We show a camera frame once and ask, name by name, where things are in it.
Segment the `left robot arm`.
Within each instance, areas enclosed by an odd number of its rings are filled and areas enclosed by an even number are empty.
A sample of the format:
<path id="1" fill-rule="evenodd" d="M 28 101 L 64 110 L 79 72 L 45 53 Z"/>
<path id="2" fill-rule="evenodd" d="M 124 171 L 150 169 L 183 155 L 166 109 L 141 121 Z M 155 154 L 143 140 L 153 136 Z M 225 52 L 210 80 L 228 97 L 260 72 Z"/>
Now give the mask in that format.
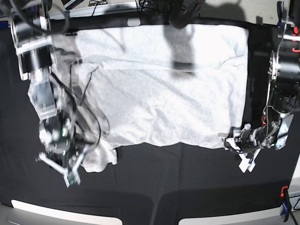
<path id="1" fill-rule="evenodd" d="M 224 148 L 239 154 L 243 163 L 254 164 L 260 150 L 285 147 L 294 113 L 300 109 L 300 25 L 282 20 L 276 48 L 270 54 L 266 105 L 262 126 L 245 124 L 223 139 Z"/>

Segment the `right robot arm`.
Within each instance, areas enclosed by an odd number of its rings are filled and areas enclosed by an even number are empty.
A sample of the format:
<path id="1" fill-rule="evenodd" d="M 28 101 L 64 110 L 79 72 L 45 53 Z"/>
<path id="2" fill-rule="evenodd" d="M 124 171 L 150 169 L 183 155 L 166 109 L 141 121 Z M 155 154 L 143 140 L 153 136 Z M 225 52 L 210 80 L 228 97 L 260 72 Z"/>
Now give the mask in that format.
<path id="1" fill-rule="evenodd" d="M 11 34 L 20 77 L 30 82 L 28 96 L 39 117 L 45 147 L 38 160 L 58 171 L 67 185 L 80 183 L 80 167 L 91 142 L 75 130 L 77 105 L 71 90 L 52 71 L 53 35 L 43 0 L 10 0 Z"/>

